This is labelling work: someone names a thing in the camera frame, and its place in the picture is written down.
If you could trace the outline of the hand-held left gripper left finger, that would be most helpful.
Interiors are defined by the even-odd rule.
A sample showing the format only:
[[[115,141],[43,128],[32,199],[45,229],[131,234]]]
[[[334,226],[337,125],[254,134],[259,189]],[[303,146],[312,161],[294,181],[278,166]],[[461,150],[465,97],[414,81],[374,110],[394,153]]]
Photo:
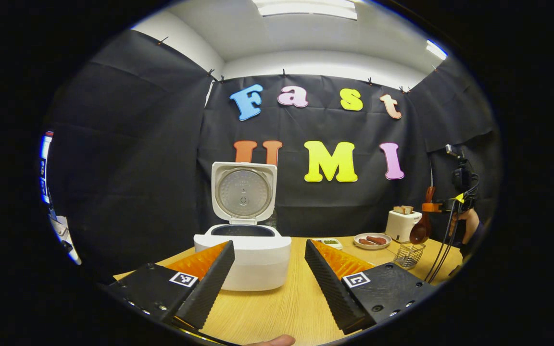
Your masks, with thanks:
[[[155,322],[197,331],[203,328],[234,261],[234,244],[229,240],[168,266],[142,265],[107,285],[106,291]]]

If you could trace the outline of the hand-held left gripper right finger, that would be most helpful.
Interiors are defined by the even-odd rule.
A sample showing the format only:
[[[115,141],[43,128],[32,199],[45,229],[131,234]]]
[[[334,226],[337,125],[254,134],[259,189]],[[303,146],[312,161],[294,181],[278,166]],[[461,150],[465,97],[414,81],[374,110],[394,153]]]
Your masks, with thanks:
[[[437,291],[396,263],[374,266],[314,239],[305,260],[345,334],[387,324]]]

